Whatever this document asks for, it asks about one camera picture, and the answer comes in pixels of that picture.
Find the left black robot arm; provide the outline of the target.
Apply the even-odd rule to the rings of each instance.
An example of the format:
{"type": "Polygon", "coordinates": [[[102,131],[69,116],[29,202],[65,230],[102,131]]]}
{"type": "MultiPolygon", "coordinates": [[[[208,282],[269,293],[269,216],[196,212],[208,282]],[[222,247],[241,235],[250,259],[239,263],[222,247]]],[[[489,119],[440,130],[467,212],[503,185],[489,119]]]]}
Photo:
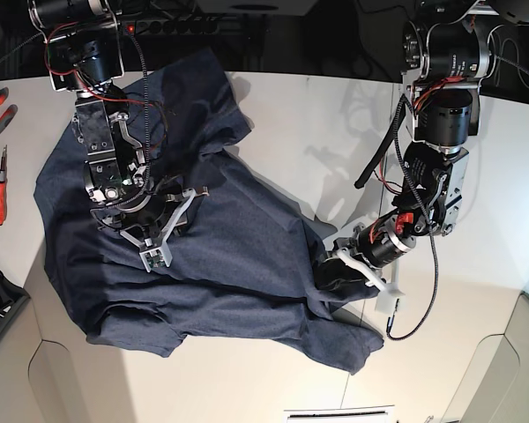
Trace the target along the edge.
{"type": "Polygon", "coordinates": [[[488,16],[529,26],[529,1],[425,1],[403,30],[404,69],[399,102],[373,158],[355,182],[362,188],[406,127],[411,143],[397,151],[403,173],[392,208],[369,226],[337,239],[317,265],[317,288],[337,292],[363,283],[396,294],[382,276],[425,236],[449,234],[462,203],[465,147],[480,128],[481,83],[502,61],[491,46],[488,16]]]}

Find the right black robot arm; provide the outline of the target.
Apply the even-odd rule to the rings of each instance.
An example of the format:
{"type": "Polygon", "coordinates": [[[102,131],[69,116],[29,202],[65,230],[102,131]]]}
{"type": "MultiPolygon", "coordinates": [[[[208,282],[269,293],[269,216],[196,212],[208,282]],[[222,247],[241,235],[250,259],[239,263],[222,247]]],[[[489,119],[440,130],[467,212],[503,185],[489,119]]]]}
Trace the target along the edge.
{"type": "Polygon", "coordinates": [[[75,93],[71,127],[86,150],[90,213],[138,248],[150,266],[169,264],[168,239],[202,191],[164,190],[153,176],[150,110],[144,93],[129,98],[114,81],[124,74],[114,6],[109,1],[30,1],[30,19],[45,41],[54,89],[75,93]]]}

